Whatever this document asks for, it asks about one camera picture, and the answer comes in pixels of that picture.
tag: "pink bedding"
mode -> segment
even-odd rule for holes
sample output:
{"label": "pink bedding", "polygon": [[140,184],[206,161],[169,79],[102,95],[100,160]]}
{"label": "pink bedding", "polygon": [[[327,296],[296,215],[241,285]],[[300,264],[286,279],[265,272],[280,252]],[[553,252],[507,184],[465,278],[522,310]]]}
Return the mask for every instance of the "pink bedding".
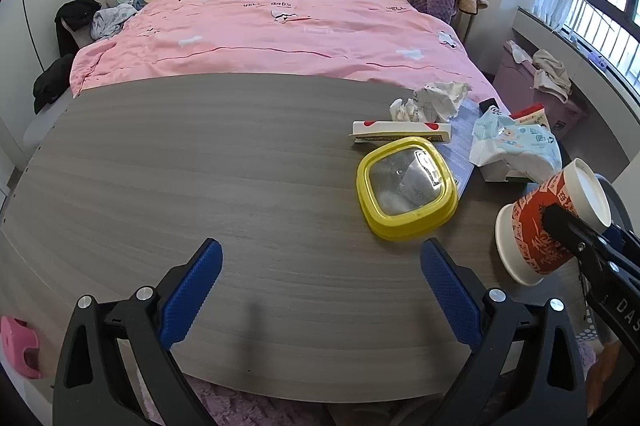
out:
{"label": "pink bedding", "polygon": [[82,48],[70,82],[76,96],[155,76],[292,73],[412,89],[466,81],[472,99],[498,99],[461,44],[438,42],[441,30],[456,39],[405,0],[155,0],[118,35]]}

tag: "yellow container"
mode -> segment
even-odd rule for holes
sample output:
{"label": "yellow container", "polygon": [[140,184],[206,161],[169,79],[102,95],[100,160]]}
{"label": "yellow container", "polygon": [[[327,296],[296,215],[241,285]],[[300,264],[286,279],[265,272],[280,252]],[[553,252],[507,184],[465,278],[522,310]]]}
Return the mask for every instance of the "yellow container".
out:
{"label": "yellow container", "polygon": [[422,137],[406,137],[370,152],[358,166],[356,189],[369,227],[386,240],[436,229],[458,207],[447,163]]}

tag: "plastic box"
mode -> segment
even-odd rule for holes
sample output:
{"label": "plastic box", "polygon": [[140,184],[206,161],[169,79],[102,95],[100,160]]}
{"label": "plastic box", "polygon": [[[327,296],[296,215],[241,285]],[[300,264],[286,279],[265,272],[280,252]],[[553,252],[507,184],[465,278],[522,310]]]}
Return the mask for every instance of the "plastic box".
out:
{"label": "plastic box", "polygon": [[571,98],[563,104],[557,97],[534,89],[534,66],[529,61],[517,64],[507,43],[503,47],[502,62],[494,79],[494,88],[500,98],[512,113],[542,102],[551,131],[561,139],[575,123],[586,116],[585,111]]}

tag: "white box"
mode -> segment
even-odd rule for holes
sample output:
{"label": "white box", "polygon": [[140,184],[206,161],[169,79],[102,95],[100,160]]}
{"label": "white box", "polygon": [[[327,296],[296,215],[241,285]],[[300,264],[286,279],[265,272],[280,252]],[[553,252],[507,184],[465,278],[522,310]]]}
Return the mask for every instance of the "white box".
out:
{"label": "white box", "polygon": [[391,142],[404,137],[423,137],[431,142],[451,142],[451,125],[435,122],[356,121],[356,142]]}

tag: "wooden table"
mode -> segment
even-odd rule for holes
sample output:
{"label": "wooden table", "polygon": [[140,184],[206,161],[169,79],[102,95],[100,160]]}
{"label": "wooden table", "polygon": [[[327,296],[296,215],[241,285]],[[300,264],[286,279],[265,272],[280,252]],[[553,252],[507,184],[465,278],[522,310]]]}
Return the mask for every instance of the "wooden table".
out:
{"label": "wooden table", "polygon": [[[444,392],[469,349],[423,279],[421,240],[377,239],[355,172],[353,120],[386,119],[409,91],[292,75],[193,75],[83,91],[31,159],[1,230],[0,305],[43,339],[46,374],[73,305],[127,298],[204,238],[225,260],[181,369],[290,399],[394,400]],[[519,287],[494,244],[498,210],[522,192],[473,174],[433,232],[487,286],[582,312],[575,265]]]}

